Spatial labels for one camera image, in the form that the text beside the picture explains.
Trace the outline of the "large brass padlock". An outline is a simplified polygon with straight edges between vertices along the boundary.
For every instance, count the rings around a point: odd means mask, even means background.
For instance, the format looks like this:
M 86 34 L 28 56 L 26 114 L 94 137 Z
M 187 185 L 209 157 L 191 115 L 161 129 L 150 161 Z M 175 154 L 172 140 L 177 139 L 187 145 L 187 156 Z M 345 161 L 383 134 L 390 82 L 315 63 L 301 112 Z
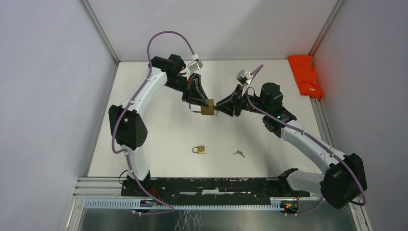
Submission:
M 215 115 L 214 100 L 207 99 L 207 102 L 208 102 L 208 107 L 200 106 L 200 111 L 193 110 L 193 108 L 191 107 L 191 104 L 189 104 L 189 109 L 193 113 L 201 114 L 204 116 L 214 116 Z

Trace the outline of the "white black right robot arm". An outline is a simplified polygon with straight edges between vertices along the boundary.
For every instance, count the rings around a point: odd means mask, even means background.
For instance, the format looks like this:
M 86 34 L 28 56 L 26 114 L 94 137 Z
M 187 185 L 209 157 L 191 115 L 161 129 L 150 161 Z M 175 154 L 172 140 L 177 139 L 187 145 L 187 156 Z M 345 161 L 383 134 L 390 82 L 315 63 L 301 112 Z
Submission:
M 347 155 L 314 136 L 283 106 L 283 93 L 275 83 L 265 83 L 259 95 L 250 95 L 242 85 L 217 102 L 215 110 L 229 116 L 242 111 L 262 114 L 265 128 L 290 143 L 308 157 L 320 174 L 290 169 L 279 181 L 278 191 L 291 196 L 296 191 L 319 194 L 331 206 L 340 209 L 348 203 L 367 204 L 367 180 L 362 158 L 356 153 Z

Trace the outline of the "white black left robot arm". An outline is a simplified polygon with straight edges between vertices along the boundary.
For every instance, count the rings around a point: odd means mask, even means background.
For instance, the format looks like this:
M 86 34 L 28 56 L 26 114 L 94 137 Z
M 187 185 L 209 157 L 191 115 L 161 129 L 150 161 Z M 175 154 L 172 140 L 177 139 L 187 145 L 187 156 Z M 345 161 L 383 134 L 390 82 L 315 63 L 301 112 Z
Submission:
M 143 150 L 148 136 L 143 121 L 145 112 L 161 87 L 168 87 L 181 92 L 183 102 L 208 109 L 213 114 L 214 102 L 208 99 L 201 76 L 196 73 L 202 67 L 197 54 L 192 56 L 189 64 L 175 54 L 167 59 L 155 56 L 132 94 L 120 105 L 111 105 L 108 110 L 112 146 L 120 145 L 120 149 L 114 152 L 125 153 L 130 176 L 135 179 L 132 189 L 139 196 L 146 196 L 151 191 L 151 183 L 145 179 L 150 172 Z

